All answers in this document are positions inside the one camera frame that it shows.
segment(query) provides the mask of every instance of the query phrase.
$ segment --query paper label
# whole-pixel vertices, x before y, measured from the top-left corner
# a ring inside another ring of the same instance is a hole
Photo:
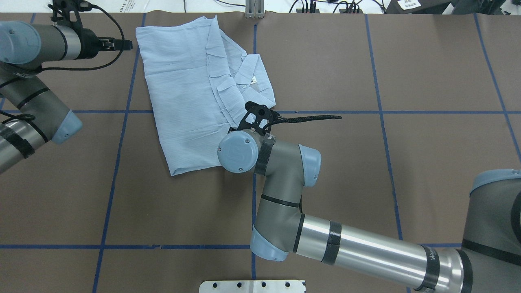
[[[400,7],[403,10],[413,9],[421,6],[418,0],[399,0],[398,4],[400,4]]]

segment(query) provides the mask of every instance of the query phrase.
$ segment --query white paper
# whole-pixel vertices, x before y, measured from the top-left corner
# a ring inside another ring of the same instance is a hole
[[[421,6],[418,0],[399,0],[398,4],[400,4],[400,7],[403,10],[413,9]]]

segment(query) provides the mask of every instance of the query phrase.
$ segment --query light blue joint cap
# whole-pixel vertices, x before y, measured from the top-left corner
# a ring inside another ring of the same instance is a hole
[[[33,61],[42,48],[36,29],[23,21],[0,21],[0,61],[25,64]]]
[[[474,185],[472,186],[471,193],[485,185],[496,181],[508,180],[508,179],[516,179],[521,178],[521,170],[513,170],[513,169],[496,169],[485,171],[474,179]]]
[[[67,116],[65,116],[65,119],[61,122],[60,127],[54,134],[52,141],[61,144],[78,132],[82,127],[83,123],[81,120],[72,112],[72,110],[69,110],[69,113],[67,113]]]
[[[247,172],[255,166],[258,156],[257,143],[244,131],[230,132],[217,148],[219,162],[232,173]]]
[[[281,262],[284,261],[289,254],[289,252],[278,249],[266,240],[266,238],[262,237],[257,229],[255,229],[255,226],[253,226],[252,230],[250,249],[256,256],[268,261]]]
[[[299,144],[302,166],[304,167],[304,186],[313,187],[318,180],[322,156],[320,152]]]

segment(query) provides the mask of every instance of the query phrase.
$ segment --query black band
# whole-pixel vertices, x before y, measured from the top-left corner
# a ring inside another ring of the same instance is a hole
[[[425,249],[425,254],[427,255],[427,268],[425,269],[423,282],[414,290],[420,291],[423,289],[423,292],[428,292],[428,289],[432,289],[434,291],[438,283],[438,278],[440,277],[440,257],[435,249],[423,245],[422,247]]]
[[[22,109],[22,107],[25,106],[27,103],[29,103],[29,101],[31,101],[32,99],[34,99],[35,97],[41,95],[42,93],[44,93],[46,91],[50,91],[50,89],[49,88],[43,88],[43,89],[41,89],[41,90],[39,90],[37,92],[32,93],[27,98],[23,99],[20,103],[18,103],[16,108],[18,108],[19,110]]]
[[[13,83],[13,82],[15,82],[15,81],[18,81],[18,80],[22,80],[22,79],[19,78],[19,77],[15,77],[15,78],[13,78],[13,79],[9,79],[8,81],[6,81],[6,82],[0,84],[0,89],[3,88],[3,87],[5,87],[6,85],[8,85],[8,84],[10,84],[10,83]]]
[[[456,249],[456,251],[460,255],[461,262],[463,263],[463,285],[461,293],[470,293],[472,291],[472,282],[474,278],[472,273],[472,264],[470,263],[470,259],[465,251],[460,249]]]
[[[6,125],[0,123],[0,137],[7,140],[12,146],[14,146],[24,158],[28,158],[34,154],[34,148],[26,139],[23,139],[18,133]]]
[[[295,245],[293,246],[293,252],[296,253],[299,248],[300,235],[302,234],[302,226],[304,226],[304,218],[306,215],[300,215],[299,229],[296,231]]]
[[[65,38],[64,33],[59,28],[57,28],[56,26],[53,26],[53,28],[55,28],[57,31],[59,31],[61,34],[61,37],[64,38],[65,51],[64,51],[63,56],[60,58],[60,60],[63,60],[63,58],[65,58],[65,55],[67,55],[67,49],[69,49],[68,45],[67,45],[67,39]]]
[[[283,204],[283,205],[287,205],[287,206],[291,206],[291,207],[299,207],[298,203],[272,198],[265,194],[263,194],[260,198],[265,199],[267,201],[274,202],[274,203],[278,203],[278,204]]]
[[[32,128],[34,128],[34,130],[36,130],[36,132],[38,132],[38,134],[43,138],[43,141],[45,142],[49,142],[49,139],[47,138],[47,136],[45,135],[45,133],[43,133],[43,131],[38,127],[36,126],[36,124],[33,123],[33,121],[26,121],[30,126],[32,126]]]
[[[334,265],[340,249],[340,239],[342,235],[342,225],[337,222],[329,221],[329,236],[327,238],[326,251],[322,258],[322,263]]]
[[[521,255],[463,239],[461,246],[507,263],[521,265]]]
[[[512,205],[512,211],[510,212],[510,222],[512,223],[512,230],[517,238],[517,241],[521,243],[521,192],[517,195]]]
[[[259,157],[257,159],[257,163],[255,164],[255,174],[259,174],[262,176],[266,175],[266,168],[268,167],[269,156],[271,155],[271,149],[275,144],[276,138],[267,133],[262,140],[262,145],[260,146]]]

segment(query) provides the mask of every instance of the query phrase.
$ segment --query light blue cloth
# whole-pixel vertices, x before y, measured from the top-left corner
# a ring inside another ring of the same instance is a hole
[[[275,106],[260,56],[227,37],[217,16],[135,32],[170,174],[220,166],[217,146],[239,125],[244,104]]]

